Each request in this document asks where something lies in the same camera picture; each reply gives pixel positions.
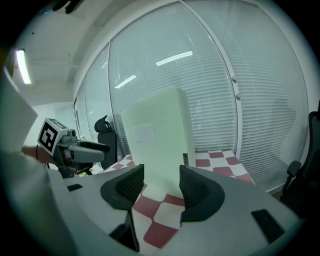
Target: table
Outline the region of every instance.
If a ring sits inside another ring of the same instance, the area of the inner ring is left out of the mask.
[[[132,156],[128,154],[100,173],[134,165]],[[195,153],[195,166],[254,184],[244,166],[230,150],[198,151]],[[155,201],[144,193],[146,187],[145,184],[132,208],[132,215],[140,253],[150,256],[155,255],[179,230],[185,204],[183,199],[168,194],[162,201]]]

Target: chair armrest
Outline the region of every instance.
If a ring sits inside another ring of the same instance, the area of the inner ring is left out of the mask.
[[[296,177],[300,167],[301,167],[301,163],[299,161],[293,161],[292,163],[290,163],[286,173],[289,174],[289,176],[294,178]]]

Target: chair backrest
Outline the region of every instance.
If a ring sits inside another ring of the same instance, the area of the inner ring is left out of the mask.
[[[320,172],[320,101],[318,111],[309,114],[309,133],[308,154],[299,172],[304,179],[311,182],[318,180]]]
[[[118,161],[117,158],[117,134],[115,130],[100,132],[98,134],[98,142],[108,145],[110,151],[106,153],[105,160],[101,162],[103,169],[107,169]]]

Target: white label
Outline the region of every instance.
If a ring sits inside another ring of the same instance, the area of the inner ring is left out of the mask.
[[[138,145],[156,145],[156,135],[154,126],[151,123],[137,125],[133,127],[134,142]]]

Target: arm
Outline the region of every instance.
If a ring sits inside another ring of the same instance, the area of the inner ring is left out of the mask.
[[[41,146],[23,146],[22,153],[37,159],[43,164],[54,164],[54,160]]]

